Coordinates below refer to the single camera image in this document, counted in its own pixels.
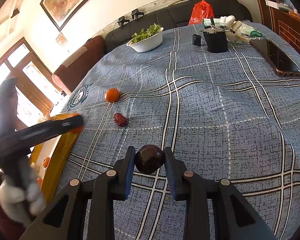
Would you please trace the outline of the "white gloved left hand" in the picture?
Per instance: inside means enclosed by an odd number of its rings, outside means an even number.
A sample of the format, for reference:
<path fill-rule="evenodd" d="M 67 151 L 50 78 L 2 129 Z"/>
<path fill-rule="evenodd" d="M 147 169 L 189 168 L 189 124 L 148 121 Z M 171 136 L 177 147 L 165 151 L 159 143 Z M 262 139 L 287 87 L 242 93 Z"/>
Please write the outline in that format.
<path fill-rule="evenodd" d="M 8 218 L 28 227 L 32 223 L 31 216 L 39 215 L 46 204 L 37 183 L 38 173 L 28 166 L 21 172 L 21 177 L 27 184 L 26 189 L 13 185 L 12 178 L 3 175 L 0 205 Z"/>

